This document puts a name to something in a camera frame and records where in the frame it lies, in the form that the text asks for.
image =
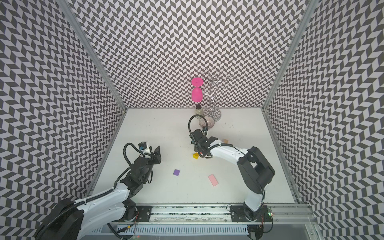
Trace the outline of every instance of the wire stand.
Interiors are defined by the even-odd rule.
[[[222,87],[219,86],[219,84],[222,84],[223,82],[231,81],[233,79],[232,75],[229,75],[225,80],[223,80],[220,76],[224,71],[224,67],[220,67],[216,72],[214,72],[212,75],[209,74],[209,70],[207,68],[202,69],[202,75],[204,76],[204,79],[208,81],[208,88],[209,88],[209,107],[204,109],[204,116],[208,116],[213,118],[215,122],[220,120],[221,118],[221,111],[216,107],[216,101],[217,101],[217,95],[218,93],[222,93],[224,91],[227,91],[228,88],[224,87],[223,90]]]

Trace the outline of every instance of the mounting plate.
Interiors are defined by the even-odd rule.
[[[139,211],[139,215],[137,216],[137,222],[149,222],[149,218],[151,217],[152,206],[136,206]]]
[[[264,211],[263,209],[259,210],[259,213],[257,215],[257,220],[250,221],[246,218],[244,214],[243,206],[230,206],[232,222],[261,222],[263,220],[262,215],[264,217],[264,212],[265,212],[264,222],[271,222],[271,217],[268,215],[269,213],[268,206],[263,205],[263,208],[264,208]]]

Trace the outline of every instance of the pink block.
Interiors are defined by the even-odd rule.
[[[217,182],[217,180],[216,180],[216,178],[215,178],[215,176],[213,174],[209,175],[208,178],[211,181],[213,186],[216,186],[218,184],[218,182]]]

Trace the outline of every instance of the black cable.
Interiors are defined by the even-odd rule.
[[[128,170],[130,170],[130,169],[131,169],[131,167],[128,167],[126,170],[124,170],[124,172],[122,172],[122,173],[120,174],[120,176],[116,179],[115,183],[113,184],[113,189],[116,188],[116,186],[117,186],[117,184],[118,184],[120,178],[121,178],[121,177],[122,177]]]
[[[230,212],[231,210],[228,210],[228,206],[232,206],[232,204],[228,204],[227,206],[225,206],[225,209]]]
[[[137,147],[136,147],[135,145],[133,145],[133,143],[129,142],[129,143],[125,144],[125,145],[124,145],[124,148],[122,149],[122,154],[123,154],[123,156],[124,156],[124,159],[125,159],[125,161],[127,161],[127,163],[128,163],[129,166],[131,166],[132,163],[129,161],[129,159],[128,159],[128,157],[127,157],[127,153],[126,153],[126,151],[127,151],[127,147],[128,147],[128,146],[133,147],[133,149],[134,149],[136,152],[140,153],[140,154],[144,154],[144,155],[150,156],[150,157],[151,157],[151,160],[153,160],[153,155],[152,155],[152,154],[149,154],[149,153],[140,151],[139,149],[137,149]]]
[[[264,198],[265,198],[265,190],[263,191],[262,187],[261,187],[260,185],[258,185],[258,186],[259,186],[260,191],[261,191],[261,193],[262,193],[262,195],[263,195],[263,199],[262,199],[262,203],[263,203]]]
[[[236,149],[237,151],[241,152],[240,150],[238,150],[237,148],[235,148],[233,146],[233,144],[229,144],[229,143],[222,143],[222,144],[215,144],[213,145],[212,147],[208,148],[208,150],[204,153],[204,155],[206,155],[208,152],[210,152],[212,149],[214,149],[215,147],[221,147],[221,146],[227,146],[227,147],[233,147],[234,149]]]
[[[264,231],[264,224],[265,224],[265,208],[264,208],[264,206],[263,206],[263,202],[262,202],[262,207],[263,207],[263,212],[264,212],[264,223],[263,223],[263,231]]]
[[[263,233],[269,233],[272,230],[272,228],[273,228],[273,217],[272,216],[271,216],[271,223],[272,223],[271,229],[266,231],[266,232],[263,232]]]
[[[118,237],[119,239],[121,239],[121,240],[128,240],[128,239],[130,239],[131,237],[133,237],[133,235],[130,235],[128,238],[124,238],[124,237],[120,236],[120,235],[113,229],[113,227],[111,226],[110,223],[107,223],[107,226],[108,226],[109,229],[112,231],[112,233],[113,233],[116,237]]]
[[[36,239],[35,240],[40,240],[41,237],[43,236],[43,234],[47,231],[47,229],[56,221],[58,220],[61,216],[65,215],[66,213],[72,211],[73,209],[77,208],[78,206],[81,206],[83,204],[85,204],[86,202],[90,202],[90,201],[93,201],[93,200],[96,200],[96,199],[99,199],[109,193],[111,193],[113,191],[113,189],[110,189],[109,191],[105,192],[105,193],[102,193],[102,194],[99,194],[97,196],[94,196],[94,197],[91,197],[89,199],[86,199],[85,201],[81,201],[81,202],[78,202],[76,204],[73,204],[72,206],[68,207],[67,209],[65,209],[64,211],[62,211],[59,215],[57,215],[54,219],[52,219],[47,225],[45,225],[41,230],[40,232],[36,235]]]
[[[126,230],[128,230],[128,226],[126,227],[123,227],[122,229],[118,230],[117,233],[122,233],[122,232],[125,232]]]
[[[153,170],[151,170],[151,181],[148,181],[148,184],[152,182],[152,178],[153,178]]]
[[[237,151],[239,151],[241,154],[243,154],[243,156],[245,156],[245,154],[242,152],[242,151],[240,151],[240,150],[238,150],[237,148],[235,148],[234,146],[232,146],[234,149],[236,149]]]
[[[205,119],[204,116],[199,115],[199,114],[193,115],[193,116],[189,119],[189,122],[188,122],[188,131],[189,131],[189,135],[191,136],[192,141],[193,141],[193,143],[194,143],[196,149],[198,150],[198,151],[197,151],[197,154],[198,154],[200,157],[204,157],[205,154],[204,154],[204,155],[201,155],[201,153],[199,152],[199,148],[197,147],[197,143],[196,143],[195,137],[193,136],[192,131],[191,131],[191,122],[192,122],[192,119],[195,118],[195,117],[201,117],[201,118],[203,118],[204,121],[205,121],[205,125],[207,126],[207,129],[208,129],[208,122],[207,122],[207,120]]]

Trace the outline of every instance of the glass jar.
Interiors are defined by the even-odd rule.
[[[200,104],[197,104],[196,105],[196,108],[195,108],[195,114],[199,114],[201,116],[204,116],[203,115],[203,108],[201,107]]]

